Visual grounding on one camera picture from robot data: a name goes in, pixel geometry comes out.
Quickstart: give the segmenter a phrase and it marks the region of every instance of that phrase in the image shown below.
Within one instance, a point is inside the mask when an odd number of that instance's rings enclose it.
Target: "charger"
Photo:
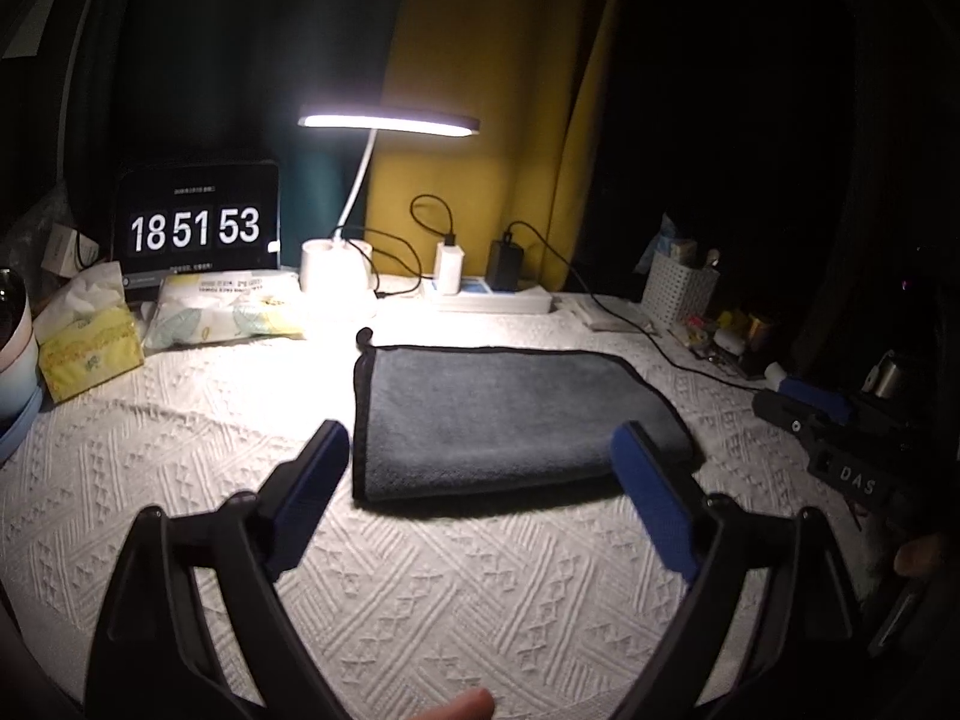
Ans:
[[[487,286],[494,292],[512,293],[520,283],[520,267],[523,265],[523,248],[505,232],[499,241],[491,241],[487,260]]]

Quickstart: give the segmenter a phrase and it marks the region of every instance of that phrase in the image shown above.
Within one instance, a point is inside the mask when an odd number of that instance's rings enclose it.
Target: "basket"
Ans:
[[[695,314],[702,316],[719,278],[712,268],[688,268],[656,252],[640,308],[666,327]]]

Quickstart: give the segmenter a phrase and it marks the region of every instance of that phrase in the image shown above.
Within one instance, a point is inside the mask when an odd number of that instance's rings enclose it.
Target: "yellow tissue pack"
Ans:
[[[55,403],[141,365],[143,350],[126,306],[77,319],[40,346],[40,370]]]

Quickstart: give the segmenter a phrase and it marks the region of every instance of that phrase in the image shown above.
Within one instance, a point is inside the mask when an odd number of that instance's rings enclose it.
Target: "human hand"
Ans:
[[[449,704],[430,709],[411,720],[491,720],[495,708],[488,690],[474,688],[461,693]]]

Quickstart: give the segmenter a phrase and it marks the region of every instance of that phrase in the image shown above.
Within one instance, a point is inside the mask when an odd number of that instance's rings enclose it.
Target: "teal curtain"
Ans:
[[[122,161],[267,153],[281,259],[336,223],[365,133],[306,130],[315,100],[377,103],[400,0],[130,0],[112,134]],[[354,218],[361,220],[363,199]]]

